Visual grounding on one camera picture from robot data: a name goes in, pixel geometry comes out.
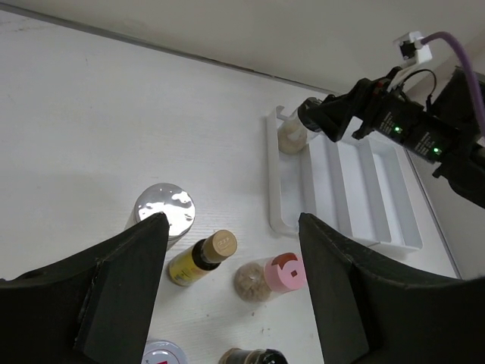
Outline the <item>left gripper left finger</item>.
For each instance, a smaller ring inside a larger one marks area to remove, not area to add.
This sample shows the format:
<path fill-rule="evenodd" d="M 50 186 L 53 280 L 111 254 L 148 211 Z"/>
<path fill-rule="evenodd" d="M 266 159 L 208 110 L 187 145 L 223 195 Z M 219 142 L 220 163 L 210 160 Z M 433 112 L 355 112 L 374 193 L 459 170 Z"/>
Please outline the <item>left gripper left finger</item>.
<path fill-rule="evenodd" d="M 139 363 L 169 224 L 156 213 L 59 262 L 1 281 L 3 363 Z"/>

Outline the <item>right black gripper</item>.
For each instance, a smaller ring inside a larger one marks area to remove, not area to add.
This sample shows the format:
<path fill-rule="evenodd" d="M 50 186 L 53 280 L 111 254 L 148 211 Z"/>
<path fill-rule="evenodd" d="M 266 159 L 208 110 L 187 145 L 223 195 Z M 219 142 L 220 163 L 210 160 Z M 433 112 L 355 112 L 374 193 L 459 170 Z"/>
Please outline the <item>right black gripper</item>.
<path fill-rule="evenodd" d="M 458 154 L 459 131 L 404 97 L 402 87 L 387 89 L 400 70 L 394 67 L 376 80 L 360 79 L 341 96 L 307 98 L 297 108 L 297 116 L 304 127 L 335 143 L 356 117 L 361 120 L 361 126 L 352 133 L 356 140 L 376 132 L 430 163 L 444 162 Z"/>

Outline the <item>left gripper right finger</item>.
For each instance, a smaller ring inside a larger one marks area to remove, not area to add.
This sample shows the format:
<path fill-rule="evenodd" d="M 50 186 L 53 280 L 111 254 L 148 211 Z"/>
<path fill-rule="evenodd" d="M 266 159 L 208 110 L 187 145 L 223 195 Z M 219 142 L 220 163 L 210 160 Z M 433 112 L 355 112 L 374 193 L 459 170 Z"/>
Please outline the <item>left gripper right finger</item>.
<path fill-rule="evenodd" d="M 412 268 L 299 217 L 326 363 L 482 363 L 484 279 Z"/>

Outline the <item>black knob lid jar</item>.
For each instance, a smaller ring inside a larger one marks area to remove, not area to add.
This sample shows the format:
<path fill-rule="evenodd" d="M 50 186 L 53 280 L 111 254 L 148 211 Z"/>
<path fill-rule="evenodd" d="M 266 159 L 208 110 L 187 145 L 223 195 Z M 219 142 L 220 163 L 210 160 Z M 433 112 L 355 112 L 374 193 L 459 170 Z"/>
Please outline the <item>black knob lid jar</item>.
<path fill-rule="evenodd" d="M 307 98 L 277 130 L 279 150 L 295 155 L 303 150 L 319 133 L 321 128 L 308 116 L 308 110 L 322 103 L 315 97 Z"/>

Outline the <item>pink lid spice jar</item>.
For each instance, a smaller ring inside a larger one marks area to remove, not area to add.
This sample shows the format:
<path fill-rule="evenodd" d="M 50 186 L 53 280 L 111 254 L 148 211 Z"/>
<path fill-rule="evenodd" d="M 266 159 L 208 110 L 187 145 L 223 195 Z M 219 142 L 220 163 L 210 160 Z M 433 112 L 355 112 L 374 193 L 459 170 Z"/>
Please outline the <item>pink lid spice jar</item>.
<path fill-rule="evenodd" d="M 266 303 L 306 284 L 303 259 L 295 253 L 248 262 L 237 269 L 233 279 L 236 293 L 247 303 Z"/>

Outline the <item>yellow label small bottle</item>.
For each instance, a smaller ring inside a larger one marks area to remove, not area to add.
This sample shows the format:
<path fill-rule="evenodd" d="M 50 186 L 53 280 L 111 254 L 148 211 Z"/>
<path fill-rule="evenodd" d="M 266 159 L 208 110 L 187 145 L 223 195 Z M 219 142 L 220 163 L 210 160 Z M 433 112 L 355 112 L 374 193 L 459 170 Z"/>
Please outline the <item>yellow label small bottle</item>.
<path fill-rule="evenodd" d="M 181 287 L 188 287 L 214 271 L 237 250 L 237 239 L 228 230 L 219 230 L 198 241 L 169 262 L 170 280 Z"/>

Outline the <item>black lid pepper jar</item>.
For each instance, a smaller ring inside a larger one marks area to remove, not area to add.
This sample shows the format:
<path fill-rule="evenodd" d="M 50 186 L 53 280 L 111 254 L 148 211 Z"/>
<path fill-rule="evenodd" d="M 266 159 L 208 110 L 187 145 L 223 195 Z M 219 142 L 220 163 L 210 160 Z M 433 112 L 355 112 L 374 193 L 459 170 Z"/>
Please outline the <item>black lid pepper jar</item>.
<path fill-rule="evenodd" d="M 286 357 L 278 350 L 257 349 L 228 350 L 218 361 L 219 364 L 287 364 Z"/>

